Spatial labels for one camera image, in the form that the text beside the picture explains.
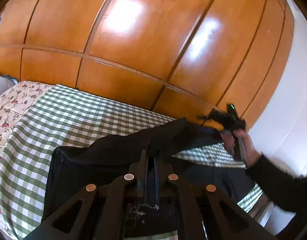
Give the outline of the black sleeved right forearm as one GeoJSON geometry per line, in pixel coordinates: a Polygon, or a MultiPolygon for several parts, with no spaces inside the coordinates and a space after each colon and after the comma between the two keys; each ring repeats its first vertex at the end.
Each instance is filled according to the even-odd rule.
{"type": "Polygon", "coordinates": [[[264,155],[247,168],[247,174],[275,205],[288,212],[307,214],[307,177],[291,176],[264,155]]]}

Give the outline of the person's right hand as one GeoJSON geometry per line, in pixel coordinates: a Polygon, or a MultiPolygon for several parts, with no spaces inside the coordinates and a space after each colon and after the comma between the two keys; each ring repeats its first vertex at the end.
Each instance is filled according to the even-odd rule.
{"type": "Polygon", "coordinates": [[[253,166],[259,160],[260,153],[255,150],[252,139],[243,129],[222,131],[220,136],[225,150],[232,156],[235,155],[235,146],[239,146],[240,158],[247,167],[253,166]]]}

